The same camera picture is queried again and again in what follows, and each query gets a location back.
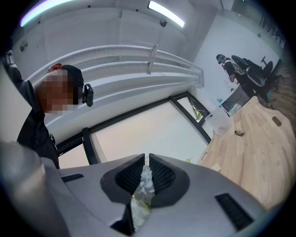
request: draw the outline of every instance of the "fluorescent light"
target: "fluorescent light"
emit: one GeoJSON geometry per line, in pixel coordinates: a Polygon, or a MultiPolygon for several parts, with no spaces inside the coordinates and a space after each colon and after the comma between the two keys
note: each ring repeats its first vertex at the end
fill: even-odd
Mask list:
{"type": "Polygon", "coordinates": [[[172,13],[170,10],[166,9],[165,7],[163,7],[162,5],[159,5],[156,2],[150,1],[148,8],[155,10],[155,11],[159,12],[160,14],[168,17],[169,19],[173,20],[181,27],[183,27],[185,24],[185,22],[180,17],[178,17],[176,14],[172,13]]]}
{"type": "Polygon", "coordinates": [[[25,24],[27,24],[30,20],[32,20],[34,17],[40,15],[41,13],[47,11],[48,9],[60,5],[65,2],[69,2],[73,0],[46,0],[43,3],[40,3],[39,5],[33,7],[20,21],[20,26],[23,27],[25,24]]]}

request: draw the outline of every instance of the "transparent plastic box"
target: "transparent plastic box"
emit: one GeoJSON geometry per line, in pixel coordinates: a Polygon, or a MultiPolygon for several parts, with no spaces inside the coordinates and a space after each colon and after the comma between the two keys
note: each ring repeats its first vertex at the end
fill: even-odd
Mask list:
{"type": "Polygon", "coordinates": [[[218,135],[225,133],[232,125],[230,117],[221,107],[216,108],[211,114],[209,114],[205,118],[205,121],[210,124],[218,135]]]}

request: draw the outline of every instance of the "black pants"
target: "black pants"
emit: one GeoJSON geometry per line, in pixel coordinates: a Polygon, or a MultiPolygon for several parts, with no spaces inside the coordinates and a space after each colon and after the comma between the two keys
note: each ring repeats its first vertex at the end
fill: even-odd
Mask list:
{"type": "Polygon", "coordinates": [[[267,94],[263,87],[257,86],[254,82],[252,82],[248,76],[246,75],[238,75],[236,76],[237,81],[240,83],[241,88],[247,94],[249,98],[252,98],[255,93],[254,91],[260,95],[262,99],[264,99],[265,103],[269,103],[267,94]]]}

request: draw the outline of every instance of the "person in dark clothing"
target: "person in dark clothing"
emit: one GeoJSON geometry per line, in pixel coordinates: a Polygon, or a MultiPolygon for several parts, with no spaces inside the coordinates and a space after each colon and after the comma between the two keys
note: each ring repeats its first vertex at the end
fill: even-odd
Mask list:
{"type": "Polygon", "coordinates": [[[59,168],[55,139],[44,125],[44,113],[62,111],[67,105],[78,104],[83,88],[81,71],[74,66],[57,63],[33,88],[30,81],[23,81],[11,50],[6,54],[4,66],[15,87],[32,107],[17,141],[35,150],[40,157],[51,159],[59,168]]]}
{"type": "Polygon", "coordinates": [[[268,100],[267,94],[262,87],[257,86],[254,82],[252,82],[247,74],[239,74],[235,71],[230,58],[225,57],[222,54],[218,54],[216,59],[219,64],[221,64],[224,70],[228,73],[229,79],[231,82],[234,82],[235,79],[239,82],[243,91],[247,94],[249,98],[252,98],[255,95],[255,92],[260,95],[260,97],[264,100],[265,106],[271,106],[271,103],[268,100]]]}

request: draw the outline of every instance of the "wooden table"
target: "wooden table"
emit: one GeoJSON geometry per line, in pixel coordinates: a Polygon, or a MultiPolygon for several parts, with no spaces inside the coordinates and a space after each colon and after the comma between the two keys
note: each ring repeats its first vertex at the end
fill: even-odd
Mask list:
{"type": "Polygon", "coordinates": [[[197,164],[208,168],[218,164],[222,175],[270,209],[287,197],[296,178],[296,140],[290,121],[263,107],[257,97],[230,119],[232,127],[221,136],[214,133],[197,164]],[[273,117],[282,124],[277,126],[273,117]],[[239,137],[235,130],[246,134],[239,137]]]}

